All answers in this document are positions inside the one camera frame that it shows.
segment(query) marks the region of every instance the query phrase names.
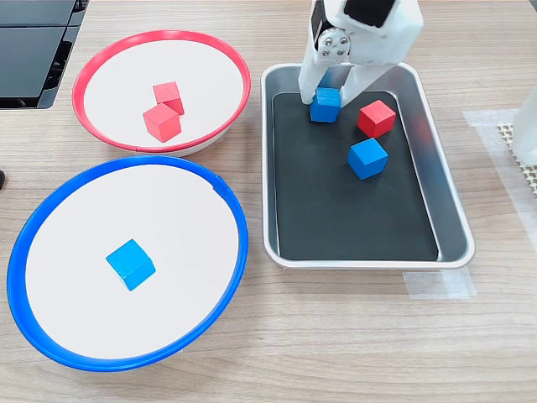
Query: white container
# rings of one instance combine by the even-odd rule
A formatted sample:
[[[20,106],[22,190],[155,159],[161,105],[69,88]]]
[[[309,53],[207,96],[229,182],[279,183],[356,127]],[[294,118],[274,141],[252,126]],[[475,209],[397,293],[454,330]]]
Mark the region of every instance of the white container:
[[[525,165],[537,165],[537,88],[513,122],[513,153]]]

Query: table surface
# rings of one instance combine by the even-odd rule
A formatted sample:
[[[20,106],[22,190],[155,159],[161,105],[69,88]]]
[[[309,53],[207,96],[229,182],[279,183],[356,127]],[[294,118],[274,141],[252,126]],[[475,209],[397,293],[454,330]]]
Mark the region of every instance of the table surface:
[[[422,2],[408,62],[420,73],[477,242],[477,296],[410,300],[400,272],[283,271],[261,244],[259,77],[301,61],[307,0],[91,2],[49,110],[0,111],[0,401],[535,402],[537,258],[462,112],[519,107],[537,83],[528,2]],[[208,332],[159,364],[120,374],[66,368],[13,322],[8,259],[31,212],[73,175],[129,155],[78,123],[70,91],[100,49],[150,29],[214,34],[244,56],[253,92],[225,140],[189,157],[221,175],[248,216],[247,272]]]

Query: tape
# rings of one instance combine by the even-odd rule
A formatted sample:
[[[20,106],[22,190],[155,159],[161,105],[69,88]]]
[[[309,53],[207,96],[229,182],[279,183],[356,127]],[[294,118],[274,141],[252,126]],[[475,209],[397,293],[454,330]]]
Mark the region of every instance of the tape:
[[[466,266],[458,270],[407,272],[403,278],[411,300],[461,300],[477,295]]]
[[[512,122],[517,111],[518,109],[498,109],[463,112],[462,114],[468,125],[475,127],[479,133],[515,211],[519,215],[520,222],[524,225],[537,252],[537,203],[533,190],[528,186],[519,164],[498,130],[498,124]]]

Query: cube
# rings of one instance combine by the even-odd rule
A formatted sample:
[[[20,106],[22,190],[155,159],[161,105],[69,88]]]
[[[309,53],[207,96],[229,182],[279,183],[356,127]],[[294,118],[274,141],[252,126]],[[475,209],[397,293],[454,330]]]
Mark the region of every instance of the cube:
[[[394,128],[395,112],[378,100],[360,110],[358,127],[370,138],[377,138]]]
[[[107,261],[119,274],[129,291],[134,290],[156,271],[153,261],[134,239],[109,254]]]
[[[354,144],[349,152],[348,164],[361,180],[381,173],[388,161],[388,153],[376,139]]]
[[[341,97],[336,88],[317,88],[310,105],[313,122],[334,123],[341,111]]]
[[[167,107],[172,108],[179,115],[185,114],[183,102],[179,95],[179,88],[177,88],[177,84],[174,81],[153,86],[153,92],[157,103],[163,103]]]
[[[160,103],[143,114],[148,132],[161,143],[165,143],[181,133],[179,114]]]

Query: red cube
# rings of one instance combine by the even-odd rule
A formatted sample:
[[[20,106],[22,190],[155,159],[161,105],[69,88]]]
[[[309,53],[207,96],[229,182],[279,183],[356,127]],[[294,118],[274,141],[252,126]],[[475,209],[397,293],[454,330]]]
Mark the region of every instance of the red cube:
[[[377,138],[394,128],[395,112],[378,100],[360,110],[358,127],[370,138]]]
[[[163,103],[144,113],[143,120],[148,132],[161,143],[181,133],[179,114]]]
[[[153,92],[157,103],[163,103],[167,107],[171,107],[179,115],[185,114],[183,102],[179,95],[179,88],[177,88],[177,84],[174,81],[153,86]]]

